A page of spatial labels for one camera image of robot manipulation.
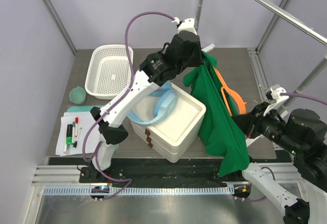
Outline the orange clothes hanger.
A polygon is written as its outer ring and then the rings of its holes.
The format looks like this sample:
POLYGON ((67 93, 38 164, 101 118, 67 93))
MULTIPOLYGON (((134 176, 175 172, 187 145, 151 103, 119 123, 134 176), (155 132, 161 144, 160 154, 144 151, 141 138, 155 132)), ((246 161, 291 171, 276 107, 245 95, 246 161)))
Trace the orange clothes hanger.
POLYGON ((214 73, 216 74, 218 80, 220 81, 221 83, 221 87, 220 87, 220 91, 221 91, 221 94, 222 94, 222 97, 223 97, 223 101, 225 103, 225 106, 227 108, 227 111, 228 113, 232 116, 232 111, 231 111, 231 108, 230 108, 230 105, 228 103, 228 100, 227 100, 227 96, 226 94, 228 94, 229 96, 231 96, 231 98, 236 102, 236 105, 238 107, 238 111, 240 114, 246 114, 249 112, 249 110, 247 109, 247 104, 248 102, 245 102, 243 100, 243 98, 236 92, 234 91, 233 89, 231 89, 227 83, 225 82, 223 76, 221 75, 221 73, 218 71, 218 69, 212 65, 212 68, 214 70, 214 73))

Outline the green t shirt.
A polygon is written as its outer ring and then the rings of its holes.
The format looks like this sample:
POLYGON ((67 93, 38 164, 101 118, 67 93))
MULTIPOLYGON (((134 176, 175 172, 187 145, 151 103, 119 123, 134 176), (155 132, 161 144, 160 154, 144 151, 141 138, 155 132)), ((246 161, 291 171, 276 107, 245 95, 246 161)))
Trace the green t shirt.
POLYGON ((223 100, 221 87, 214 67, 217 60, 203 52, 204 64, 194 68, 183 78, 183 85, 191 89, 191 96, 202 102, 206 112, 198 136, 210 156, 221 156, 219 175, 245 170, 249 154, 243 132, 232 119, 223 100))

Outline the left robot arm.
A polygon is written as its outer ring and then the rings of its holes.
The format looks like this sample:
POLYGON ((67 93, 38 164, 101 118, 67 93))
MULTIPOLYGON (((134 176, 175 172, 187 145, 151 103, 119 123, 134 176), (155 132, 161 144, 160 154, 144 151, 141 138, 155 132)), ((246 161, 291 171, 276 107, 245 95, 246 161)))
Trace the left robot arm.
POLYGON ((115 146, 128 137, 122 125, 128 113, 147 95, 157 91, 188 67, 203 64, 200 37, 182 30, 165 43, 162 50, 149 54, 140 64, 131 83, 102 108, 90 111, 104 141, 100 142, 92 158, 91 177, 102 183, 108 179, 115 146))

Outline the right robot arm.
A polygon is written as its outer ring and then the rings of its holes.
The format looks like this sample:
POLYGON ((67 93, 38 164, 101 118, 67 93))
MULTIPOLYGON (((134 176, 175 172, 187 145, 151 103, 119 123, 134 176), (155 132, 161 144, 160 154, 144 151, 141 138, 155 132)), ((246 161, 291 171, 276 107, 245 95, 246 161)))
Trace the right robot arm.
POLYGON ((231 176, 255 185, 280 211, 284 223, 326 223, 326 123, 309 109, 295 109, 285 121, 267 102, 232 119, 249 139, 264 136, 292 155, 292 164, 307 188, 308 201, 291 194, 258 165, 231 167, 231 176))

